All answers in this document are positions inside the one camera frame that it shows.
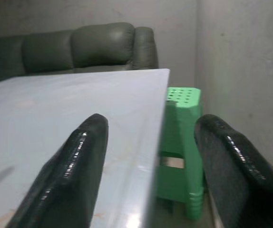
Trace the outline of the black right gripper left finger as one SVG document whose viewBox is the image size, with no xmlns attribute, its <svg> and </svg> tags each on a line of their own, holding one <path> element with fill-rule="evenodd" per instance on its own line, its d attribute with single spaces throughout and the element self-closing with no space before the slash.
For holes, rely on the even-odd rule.
<svg viewBox="0 0 273 228">
<path fill-rule="evenodd" d="M 90 227 L 107 143 L 107 118 L 91 115 L 43 165 L 7 227 Z"/>
</svg>

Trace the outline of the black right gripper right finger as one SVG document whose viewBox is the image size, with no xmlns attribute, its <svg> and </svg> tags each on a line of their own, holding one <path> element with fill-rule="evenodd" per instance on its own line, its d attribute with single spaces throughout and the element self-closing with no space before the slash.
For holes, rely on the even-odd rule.
<svg viewBox="0 0 273 228">
<path fill-rule="evenodd" d="M 273 228 L 273 167 L 240 132 L 213 114 L 195 124 L 208 188 L 225 228 Z"/>
</svg>

